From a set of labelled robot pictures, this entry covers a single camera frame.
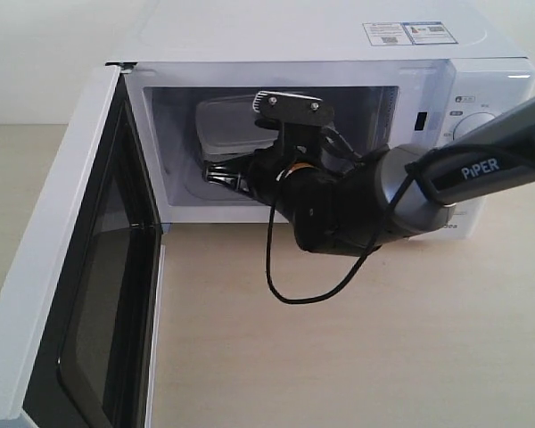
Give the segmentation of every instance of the open microwave door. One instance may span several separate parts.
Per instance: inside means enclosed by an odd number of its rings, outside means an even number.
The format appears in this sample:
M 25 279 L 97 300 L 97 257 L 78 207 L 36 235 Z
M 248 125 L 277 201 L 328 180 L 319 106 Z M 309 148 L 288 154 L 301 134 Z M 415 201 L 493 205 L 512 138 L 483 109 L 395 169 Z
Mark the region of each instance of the open microwave door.
M 161 234 L 120 67 L 99 68 L 0 295 L 0 420 L 144 426 Z

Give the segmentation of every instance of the gray lid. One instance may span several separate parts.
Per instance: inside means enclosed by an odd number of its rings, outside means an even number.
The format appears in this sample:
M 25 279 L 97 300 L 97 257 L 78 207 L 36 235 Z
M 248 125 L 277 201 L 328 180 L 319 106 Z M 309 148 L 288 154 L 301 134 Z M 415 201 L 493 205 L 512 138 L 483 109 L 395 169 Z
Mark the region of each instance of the gray lid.
M 254 123 L 254 96 L 214 98 L 197 105 L 196 132 L 205 153 L 248 153 L 273 144 L 277 132 Z

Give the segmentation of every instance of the dial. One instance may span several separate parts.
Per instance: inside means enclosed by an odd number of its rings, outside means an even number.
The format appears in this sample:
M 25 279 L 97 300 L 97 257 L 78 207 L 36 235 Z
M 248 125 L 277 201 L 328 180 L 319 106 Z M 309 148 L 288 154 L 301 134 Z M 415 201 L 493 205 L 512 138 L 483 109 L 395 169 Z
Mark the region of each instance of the dial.
M 495 119 L 495 115 L 491 113 L 475 113 L 465 119 L 462 119 L 462 121 L 458 123 L 454 129 L 454 139 L 457 140 L 461 136 L 468 134 L 469 132 L 493 119 Z

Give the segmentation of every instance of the light wood surface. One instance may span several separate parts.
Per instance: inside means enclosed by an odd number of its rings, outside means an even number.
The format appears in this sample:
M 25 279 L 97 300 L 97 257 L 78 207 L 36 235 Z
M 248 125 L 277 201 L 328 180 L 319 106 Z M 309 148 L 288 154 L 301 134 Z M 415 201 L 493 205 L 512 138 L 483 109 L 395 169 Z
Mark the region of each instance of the light wood surface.
M 0 126 L 0 291 L 65 126 Z
M 173 226 L 154 428 L 535 427 L 535 184 L 493 195 L 474 238 L 383 247 L 344 292 L 268 291 L 265 226 Z M 354 261 L 276 228 L 299 297 Z

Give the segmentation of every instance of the white wall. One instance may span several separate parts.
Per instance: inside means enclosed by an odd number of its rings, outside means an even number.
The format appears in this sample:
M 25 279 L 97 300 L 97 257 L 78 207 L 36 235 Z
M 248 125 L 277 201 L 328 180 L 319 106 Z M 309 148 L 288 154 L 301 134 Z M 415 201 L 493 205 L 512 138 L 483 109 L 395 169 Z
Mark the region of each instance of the white wall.
M 535 0 L 473 1 L 535 63 Z M 67 123 L 88 72 L 144 3 L 0 0 L 0 123 Z

